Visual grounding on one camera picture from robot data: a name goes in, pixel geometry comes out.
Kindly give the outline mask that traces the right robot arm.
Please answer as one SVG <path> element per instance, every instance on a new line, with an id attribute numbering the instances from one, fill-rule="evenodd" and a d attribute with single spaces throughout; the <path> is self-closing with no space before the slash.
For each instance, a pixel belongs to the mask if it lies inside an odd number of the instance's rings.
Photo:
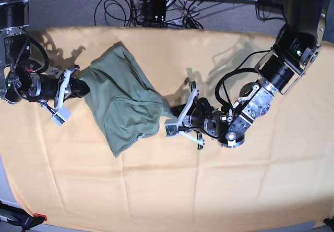
<path id="1" fill-rule="evenodd" d="M 46 50 L 26 31 L 30 0 L 1 0 L 1 99 L 10 104 L 21 100 L 47 105 L 81 98 L 89 93 L 84 81 L 73 76 L 73 65 L 59 76 L 47 74 Z"/>

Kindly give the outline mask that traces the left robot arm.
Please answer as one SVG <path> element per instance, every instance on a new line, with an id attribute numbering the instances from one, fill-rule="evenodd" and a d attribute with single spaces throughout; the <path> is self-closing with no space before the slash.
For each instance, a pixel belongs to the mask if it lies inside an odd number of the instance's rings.
<path id="1" fill-rule="evenodd" d="M 206 98 L 200 97 L 195 82 L 191 82 L 187 102 L 174 108 L 177 118 L 164 124 L 166 135 L 189 137 L 193 131 L 196 133 L 193 141 L 199 149 L 205 145 L 204 136 L 226 148 L 242 145 L 247 129 L 269 111 L 274 94 L 286 94 L 317 58 L 328 3 L 329 0 L 283 0 L 285 24 L 274 45 L 263 51 L 255 67 L 239 65 L 218 81 L 214 95 L 221 107 L 214 108 Z M 255 73 L 259 78 L 244 85 L 235 102 L 228 96 L 222 97 L 225 82 L 243 73 Z"/>

